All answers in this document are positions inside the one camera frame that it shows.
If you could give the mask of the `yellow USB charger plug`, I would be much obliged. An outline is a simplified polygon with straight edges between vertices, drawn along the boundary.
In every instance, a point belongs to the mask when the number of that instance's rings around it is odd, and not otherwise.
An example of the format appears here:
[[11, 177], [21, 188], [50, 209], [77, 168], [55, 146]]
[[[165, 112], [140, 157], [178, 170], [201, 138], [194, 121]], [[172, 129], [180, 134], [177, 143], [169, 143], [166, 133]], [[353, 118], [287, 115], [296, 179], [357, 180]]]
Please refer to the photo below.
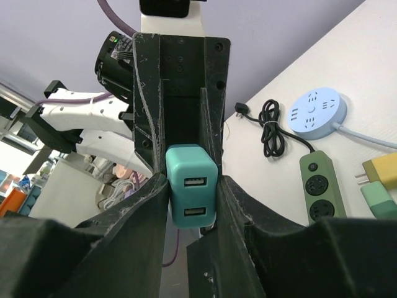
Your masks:
[[358, 174], [355, 177], [366, 177], [370, 183], [378, 181], [387, 190], [396, 189], [396, 155], [397, 152], [393, 152], [364, 161], [362, 163], [364, 173]]

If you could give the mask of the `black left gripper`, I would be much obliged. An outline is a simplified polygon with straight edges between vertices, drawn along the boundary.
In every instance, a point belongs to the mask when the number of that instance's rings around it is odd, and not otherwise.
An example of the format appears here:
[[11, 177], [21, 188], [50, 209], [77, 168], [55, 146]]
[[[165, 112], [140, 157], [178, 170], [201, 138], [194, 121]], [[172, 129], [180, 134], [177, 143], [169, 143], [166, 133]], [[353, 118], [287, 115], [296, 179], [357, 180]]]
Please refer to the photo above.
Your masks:
[[133, 36], [135, 152], [153, 173], [171, 145], [203, 147], [223, 172], [231, 42], [222, 37]]

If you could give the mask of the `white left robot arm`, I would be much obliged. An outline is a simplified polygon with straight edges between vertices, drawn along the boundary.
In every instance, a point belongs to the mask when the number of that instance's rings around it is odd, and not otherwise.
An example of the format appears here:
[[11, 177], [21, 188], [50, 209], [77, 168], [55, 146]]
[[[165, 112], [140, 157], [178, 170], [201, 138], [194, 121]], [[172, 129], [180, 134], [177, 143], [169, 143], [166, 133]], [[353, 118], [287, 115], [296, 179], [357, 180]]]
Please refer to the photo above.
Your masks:
[[222, 37], [111, 32], [95, 65], [105, 92], [53, 81], [26, 121], [51, 149], [145, 175], [165, 172], [173, 145], [199, 145], [220, 166], [230, 46]]

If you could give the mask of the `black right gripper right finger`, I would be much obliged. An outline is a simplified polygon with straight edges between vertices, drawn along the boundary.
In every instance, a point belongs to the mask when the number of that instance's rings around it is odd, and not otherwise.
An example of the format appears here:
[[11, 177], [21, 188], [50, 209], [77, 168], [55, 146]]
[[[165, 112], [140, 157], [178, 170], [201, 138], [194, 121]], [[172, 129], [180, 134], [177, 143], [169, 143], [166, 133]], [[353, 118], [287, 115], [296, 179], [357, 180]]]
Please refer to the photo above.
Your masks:
[[191, 297], [395, 297], [396, 222], [304, 227], [222, 176], [215, 228], [187, 249]]

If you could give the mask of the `teal USB charger plug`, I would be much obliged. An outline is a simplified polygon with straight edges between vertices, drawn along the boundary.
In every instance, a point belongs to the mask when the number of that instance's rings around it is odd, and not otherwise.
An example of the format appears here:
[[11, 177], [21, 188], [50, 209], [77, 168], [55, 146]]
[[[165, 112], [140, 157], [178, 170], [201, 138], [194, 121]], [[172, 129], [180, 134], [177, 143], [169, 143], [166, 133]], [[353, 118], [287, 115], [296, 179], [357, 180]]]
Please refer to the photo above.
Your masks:
[[166, 152], [172, 220], [179, 229], [215, 223], [218, 167], [199, 145], [173, 145]]

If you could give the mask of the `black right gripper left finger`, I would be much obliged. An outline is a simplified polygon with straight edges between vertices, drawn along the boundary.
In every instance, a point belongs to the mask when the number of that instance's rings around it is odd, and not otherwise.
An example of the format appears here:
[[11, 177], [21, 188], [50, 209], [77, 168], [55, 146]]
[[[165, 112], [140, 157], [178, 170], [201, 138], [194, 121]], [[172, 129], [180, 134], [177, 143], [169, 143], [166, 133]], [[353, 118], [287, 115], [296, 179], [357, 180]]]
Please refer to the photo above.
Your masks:
[[168, 181], [155, 174], [136, 193], [74, 228], [49, 219], [1, 219], [2, 297], [157, 297]]

